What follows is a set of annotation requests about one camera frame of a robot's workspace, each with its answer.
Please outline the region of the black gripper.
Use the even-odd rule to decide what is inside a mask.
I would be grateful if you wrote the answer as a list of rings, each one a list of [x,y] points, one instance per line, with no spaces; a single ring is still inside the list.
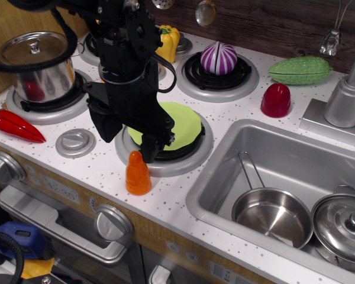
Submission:
[[[127,125],[141,133],[145,163],[171,145],[174,121],[159,105],[156,50],[161,31],[144,1],[91,1],[86,24],[96,41],[104,84],[86,87],[92,122],[110,143]]]

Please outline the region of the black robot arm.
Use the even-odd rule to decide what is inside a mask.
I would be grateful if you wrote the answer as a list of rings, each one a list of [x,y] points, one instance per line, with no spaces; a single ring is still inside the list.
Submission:
[[[31,12],[50,11],[67,36],[64,55],[76,48],[77,38],[58,8],[78,14],[96,42],[100,63],[99,83],[88,82],[91,119],[101,138],[110,142],[123,126],[141,132],[141,153],[146,163],[170,145],[174,121],[159,105],[156,50],[161,31],[143,1],[13,1],[13,6]]]

